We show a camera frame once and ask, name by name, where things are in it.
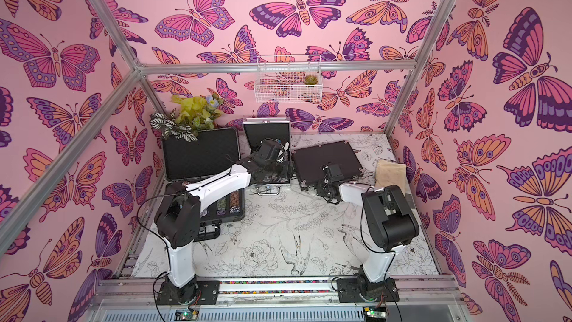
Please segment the black aluminium poker case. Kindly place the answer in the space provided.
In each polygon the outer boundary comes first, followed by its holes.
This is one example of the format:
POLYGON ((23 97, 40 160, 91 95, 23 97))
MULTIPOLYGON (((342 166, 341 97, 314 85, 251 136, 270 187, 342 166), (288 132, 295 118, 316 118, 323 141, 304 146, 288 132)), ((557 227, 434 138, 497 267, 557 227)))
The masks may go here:
POLYGON ((338 167, 342 181, 363 176, 361 165, 354 149, 347 141, 325 143, 296 149, 291 152, 296 179, 302 191, 317 186, 326 177, 326 168, 338 167))

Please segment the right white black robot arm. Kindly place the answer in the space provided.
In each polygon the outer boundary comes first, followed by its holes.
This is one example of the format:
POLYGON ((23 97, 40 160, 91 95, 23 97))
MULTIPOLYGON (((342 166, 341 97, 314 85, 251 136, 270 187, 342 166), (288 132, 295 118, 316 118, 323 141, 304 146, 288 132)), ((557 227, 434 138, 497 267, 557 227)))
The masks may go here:
POLYGON ((374 244, 366 246, 369 256, 357 280, 365 287, 384 285, 394 259, 419 235, 419 223, 402 191, 407 183, 405 165, 379 161, 374 186, 345 179, 339 164, 330 163, 322 170, 317 194, 329 204, 346 202, 360 207, 360 223, 366 224, 374 244))

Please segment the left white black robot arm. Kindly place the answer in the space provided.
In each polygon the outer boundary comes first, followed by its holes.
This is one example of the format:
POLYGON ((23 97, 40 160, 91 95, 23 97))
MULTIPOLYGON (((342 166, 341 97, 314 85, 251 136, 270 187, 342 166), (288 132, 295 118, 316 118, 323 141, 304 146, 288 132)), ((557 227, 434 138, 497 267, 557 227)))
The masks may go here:
POLYGON ((167 279, 175 289, 190 289, 196 284, 193 244, 200 230, 201 213, 227 195, 253 185, 258 177, 282 173, 291 177, 286 148, 277 140, 266 139, 230 168, 165 196, 154 223, 166 244, 167 279))

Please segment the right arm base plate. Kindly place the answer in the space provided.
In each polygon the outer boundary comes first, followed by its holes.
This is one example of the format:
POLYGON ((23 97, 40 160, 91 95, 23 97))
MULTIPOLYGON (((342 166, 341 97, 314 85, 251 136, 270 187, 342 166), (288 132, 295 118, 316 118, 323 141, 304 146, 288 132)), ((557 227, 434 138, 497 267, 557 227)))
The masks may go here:
POLYGON ((332 279, 332 288, 341 303, 399 302, 396 281, 388 277, 379 283, 371 283, 365 277, 332 279))

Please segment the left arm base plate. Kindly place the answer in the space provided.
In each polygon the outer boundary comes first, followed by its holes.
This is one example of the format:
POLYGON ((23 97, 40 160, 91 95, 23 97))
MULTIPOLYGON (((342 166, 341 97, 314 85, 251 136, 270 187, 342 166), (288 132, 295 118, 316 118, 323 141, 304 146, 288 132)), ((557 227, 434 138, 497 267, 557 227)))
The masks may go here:
POLYGON ((160 287, 156 301, 159 306, 215 305, 219 290, 218 280, 191 280, 185 286, 178 288, 166 279, 160 287))

